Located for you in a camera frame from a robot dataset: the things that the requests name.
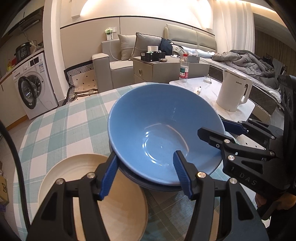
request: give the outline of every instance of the gray blanket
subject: gray blanket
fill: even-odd
[[[231,50],[222,54],[215,54],[214,61],[223,62],[224,64],[237,69],[257,80],[264,85],[277,90],[279,82],[275,78],[275,72],[271,65],[262,61],[257,55],[246,50]]]

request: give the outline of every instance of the beige pillow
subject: beige pillow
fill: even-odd
[[[161,43],[161,37],[158,36],[136,33],[136,37],[135,47],[130,60],[133,60],[134,57],[141,56],[142,52],[147,52],[147,46],[160,46]]]
[[[135,35],[121,35],[118,34],[121,47],[121,60],[129,60],[135,47]]]

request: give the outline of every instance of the electric kettle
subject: electric kettle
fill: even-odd
[[[227,111],[236,112],[240,104],[247,102],[252,85],[252,80],[245,74],[227,68],[226,71],[223,71],[223,82],[217,104]]]

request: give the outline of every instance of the green and white tablecloth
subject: green and white tablecloth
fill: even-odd
[[[46,173],[59,161],[77,154],[109,155],[107,120],[115,101],[129,90],[146,83],[126,86],[91,95],[52,110],[36,118],[28,127],[19,156],[25,180],[29,218],[38,209],[38,192]],[[211,175],[227,180],[222,164]],[[186,235],[194,204],[180,192],[166,193],[144,190],[148,202],[148,225],[143,241],[181,241]],[[27,231],[20,204],[19,184],[15,174],[13,205],[17,229],[22,240]],[[215,201],[215,214],[219,200]]]

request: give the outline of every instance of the stacked bowl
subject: stacked bowl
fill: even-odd
[[[219,115],[200,96],[168,84],[137,87],[113,105],[108,119],[110,149],[120,170],[138,185],[158,191],[179,191],[173,153],[181,150],[199,171],[211,174],[220,164],[220,150],[199,139],[201,127],[225,134]]]

